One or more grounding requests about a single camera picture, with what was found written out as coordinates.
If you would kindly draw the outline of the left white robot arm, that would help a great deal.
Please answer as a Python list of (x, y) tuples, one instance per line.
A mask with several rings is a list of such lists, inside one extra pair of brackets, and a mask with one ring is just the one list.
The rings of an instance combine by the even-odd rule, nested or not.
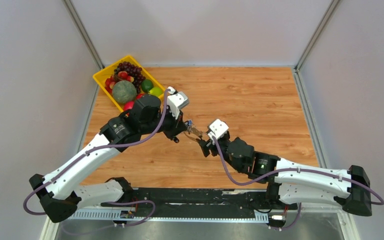
[(81, 182), (108, 160), (129, 147), (137, 146), (163, 132), (171, 141), (186, 131), (182, 109), (189, 104), (181, 91), (166, 92), (164, 101), (146, 94), (132, 109), (110, 119), (94, 138), (62, 166), (29, 179), (33, 192), (43, 208), (43, 214), (53, 223), (60, 223), (77, 210), (116, 202), (127, 207), (133, 201), (132, 188), (123, 177), (113, 177), (105, 183), (81, 185)]

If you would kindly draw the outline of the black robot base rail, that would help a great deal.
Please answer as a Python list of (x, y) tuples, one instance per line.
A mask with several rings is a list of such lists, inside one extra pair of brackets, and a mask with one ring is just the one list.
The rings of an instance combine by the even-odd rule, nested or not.
[(125, 194), (136, 216), (145, 217), (156, 206), (155, 218), (248, 219), (268, 210), (283, 211), (286, 205), (268, 200), (265, 190), (141, 187)]

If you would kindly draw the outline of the silver keyring bunch with keys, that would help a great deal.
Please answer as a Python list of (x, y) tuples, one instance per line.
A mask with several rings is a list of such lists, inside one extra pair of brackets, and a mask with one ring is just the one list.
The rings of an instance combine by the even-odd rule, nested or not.
[(186, 135), (186, 137), (197, 143), (203, 140), (203, 132), (196, 128), (192, 120), (187, 120), (184, 123), (186, 126), (186, 131), (183, 133)]

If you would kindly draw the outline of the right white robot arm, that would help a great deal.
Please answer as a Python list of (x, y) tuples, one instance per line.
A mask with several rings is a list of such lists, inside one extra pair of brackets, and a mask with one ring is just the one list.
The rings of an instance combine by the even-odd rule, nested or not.
[(205, 157), (220, 156), (224, 168), (247, 175), (248, 184), (266, 184), (266, 204), (272, 209), (298, 203), (341, 207), (349, 214), (370, 217), (373, 192), (363, 167), (328, 169), (296, 163), (277, 155), (256, 151), (252, 145), (229, 134), (217, 141), (196, 140)]

